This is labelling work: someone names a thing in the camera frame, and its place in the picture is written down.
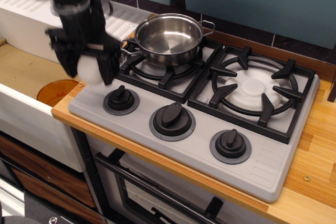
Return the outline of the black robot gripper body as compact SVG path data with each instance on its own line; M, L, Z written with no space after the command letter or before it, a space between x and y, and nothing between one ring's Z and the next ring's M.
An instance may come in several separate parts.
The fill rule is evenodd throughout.
M82 11L59 17L62 28L46 30L58 59L77 59L92 52L120 56L120 43L106 32L101 0L90 0Z

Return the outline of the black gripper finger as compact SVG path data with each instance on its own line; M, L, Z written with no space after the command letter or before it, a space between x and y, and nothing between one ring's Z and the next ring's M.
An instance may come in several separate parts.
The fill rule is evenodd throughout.
M116 51L98 54L98 68L105 85L110 85L119 73L119 55Z
M83 46L67 42L56 42L54 51L65 72L69 76L75 77L78 74L77 64L83 51Z

